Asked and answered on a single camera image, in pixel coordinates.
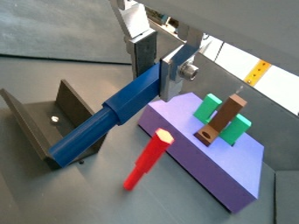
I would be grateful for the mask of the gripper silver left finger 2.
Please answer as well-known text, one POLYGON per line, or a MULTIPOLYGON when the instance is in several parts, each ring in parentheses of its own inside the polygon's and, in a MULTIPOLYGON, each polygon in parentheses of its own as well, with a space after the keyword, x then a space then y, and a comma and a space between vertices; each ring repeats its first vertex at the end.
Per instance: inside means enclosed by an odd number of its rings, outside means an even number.
POLYGON ((110 0, 120 24, 126 50, 131 55, 134 78, 155 64, 156 35, 151 28, 146 7, 135 0, 110 0))

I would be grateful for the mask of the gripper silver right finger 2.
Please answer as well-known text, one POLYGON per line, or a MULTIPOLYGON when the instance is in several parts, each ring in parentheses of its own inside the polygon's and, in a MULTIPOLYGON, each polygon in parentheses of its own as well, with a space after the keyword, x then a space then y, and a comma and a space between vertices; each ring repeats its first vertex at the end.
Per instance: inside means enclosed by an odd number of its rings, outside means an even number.
POLYGON ((160 60, 160 98, 168 102, 182 91, 183 81, 192 81, 199 68, 192 64, 200 50, 203 33, 191 28, 178 32, 184 43, 160 60))

